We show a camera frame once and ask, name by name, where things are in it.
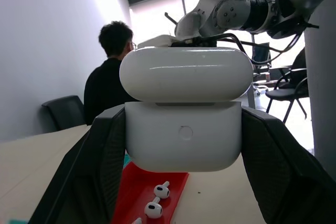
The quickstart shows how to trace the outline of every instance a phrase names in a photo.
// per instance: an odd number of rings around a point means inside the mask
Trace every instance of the floor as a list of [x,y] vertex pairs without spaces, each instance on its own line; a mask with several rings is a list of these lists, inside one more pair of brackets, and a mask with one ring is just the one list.
[[[269,98],[265,94],[255,97],[256,109],[266,112]],[[300,102],[308,114],[307,119],[305,119],[304,114],[297,102],[290,111],[288,120],[286,122],[286,127],[290,133],[295,137],[295,139],[307,149],[309,152],[313,153],[314,140],[313,140],[313,130],[311,125],[311,113],[310,113],[310,100],[309,98],[300,99]],[[275,116],[281,120],[284,119],[287,112],[289,102],[279,102],[273,101],[269,114]]]

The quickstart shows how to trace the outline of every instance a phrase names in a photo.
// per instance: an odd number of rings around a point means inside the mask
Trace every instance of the black shirt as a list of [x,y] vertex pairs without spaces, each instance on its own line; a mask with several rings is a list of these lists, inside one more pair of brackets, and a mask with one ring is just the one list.
[[89,76],[84,91],[86,124],[91,125],[96,116],[106,109],[137,101],[121,85],[120,64],[120,60],[109,58]]

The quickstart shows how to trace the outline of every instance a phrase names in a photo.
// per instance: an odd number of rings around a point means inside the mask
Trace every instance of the chair leg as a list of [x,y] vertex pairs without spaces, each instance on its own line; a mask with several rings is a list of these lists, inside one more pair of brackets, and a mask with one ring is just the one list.
[[289,104],[288,110],[287,110],[287,112],[286,112],[285,118],[283,119],[283,123],[286,123],[287,118],[288,118],[289,113],[290,113],[290,110],[291,110],[292,107],[293,107],[293,103],[294,103],[294,101],[295,101],[295,100],[290,101],[290,104]]
[[304,119],[307,119],[307,113],[306,113],[306,111],[304,110],[304,108],[303,108],[301,102],[299,101],[299,99],[296,99],[296,100],[298,101],[298,104],[299,104],[300,108],[302,109],[303,113],[305,114]]
[[269,100],[269,104],[268,104],[266,113],[269,113],[269,110],[271,109],[272,101],[273,101],[273,99]]

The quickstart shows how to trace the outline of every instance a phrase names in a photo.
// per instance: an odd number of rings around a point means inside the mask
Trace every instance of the table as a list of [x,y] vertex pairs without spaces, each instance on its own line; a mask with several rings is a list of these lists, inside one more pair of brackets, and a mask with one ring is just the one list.
[[[0,144],[0,219],[30,218],[64,155],[89,129]],[[180,223],[265,223],[241,156],[220,172],[190,174],[172,221]]]

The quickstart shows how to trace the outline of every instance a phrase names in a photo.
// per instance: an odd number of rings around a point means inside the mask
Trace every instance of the white earbud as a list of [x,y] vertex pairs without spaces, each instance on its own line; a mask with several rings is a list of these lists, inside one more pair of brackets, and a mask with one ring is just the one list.
[[160,199],[167,199],[169,197],[169,181],[163,183],[163,185],[157,185],[154,188],[154,194],[159,197]]
[[150,219],[159,219],[162,216],[162,207],[159,204],[160,198],[156,197],[153,202],[149,202],[145,207],[145,214]]
[[142,224],[142,219],[138,218],[132,224]]

